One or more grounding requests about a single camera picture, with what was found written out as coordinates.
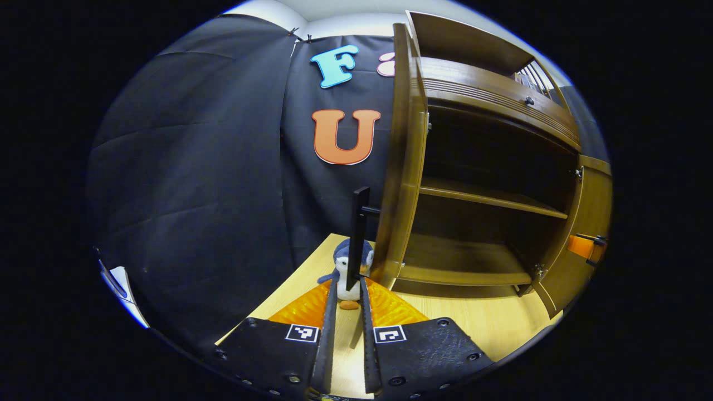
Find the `cabinet door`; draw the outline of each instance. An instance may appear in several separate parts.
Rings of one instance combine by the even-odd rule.
[[[394,114],[371,279],[391,288],[401,269],[421,186],[427,102],[416,44],[394,24]]]
[[[594,273],[587,258],[568,249],[570,235],[608,236],[612,212],[612,179],[608,174],[587,166],[582,167],[582,181],[575,192],[571,223],[562,248],[546,273],[533,287],[553,317],[581,292]]]

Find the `wooden shelf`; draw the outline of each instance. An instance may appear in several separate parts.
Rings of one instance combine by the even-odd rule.
[[[475,108],[513,119],[581,150],[575,118],[547,96],[513,79],[454,61],[421,57],[421,66],[429,103],[446,102],[461,111]],[[534,104],[525,104],[528,97]]]
[[[426,176],[421,179],[421,190],[419,193],[459,199],[461,201],[485,203],[486,205],[549,215],[556,218],[567,218],[566,214],[519,193],[508,193],[492,188],[483,188],[471,184],[439,180]]]
[[[406,11],[421,57],[457,61],[504,76],[520,71],[535,58],[527,51],[483,29],[433,14]]]
[[[522,285],[532,282],[503,244],[474,243],[411,233],[399,279],[448,285]]]

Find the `door hinge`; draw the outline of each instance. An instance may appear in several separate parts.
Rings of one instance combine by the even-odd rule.
[[[541,280],[542,277],[545,275],[545,265],[542,263],[538,263],[535,265],[535,276],[537,277],[538,280]]]
[[[579,169],[575,170],[575,177],[579,178],[579,181],[582,182],[582,174],[584,173],[584,166],[579,167]]]

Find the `penguin plush toy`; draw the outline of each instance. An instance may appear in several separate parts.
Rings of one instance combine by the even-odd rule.
[[[317,282],[324,283],[327,280],[337,281],[337,298],[341,300],[339,306],[342,309],[357,309],[359,304],[359,283],[355,284],[351,290],[347,290],[347,269],[349,268],[349,239],[343,240],[334,249],[334,271],[331,274],[320,277]],[[374,249],[369,242],[364,241],[364,248],[361,251],[360,271],[365,273],[371,268],[374,261]]]

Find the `letter f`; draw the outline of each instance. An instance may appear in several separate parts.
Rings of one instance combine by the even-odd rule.
[[[319,70],[322,72],[322,78],[324,78],[319,85],[326,89],[352,79],[352,74],[344,72],[342,67],[350,70],[354,68],[356,63],[354,63],[354,57],[351,54],[357,53],[359,53],[359,48],[353,44],[348,44],[312,57],[310,61],[317,62]]]

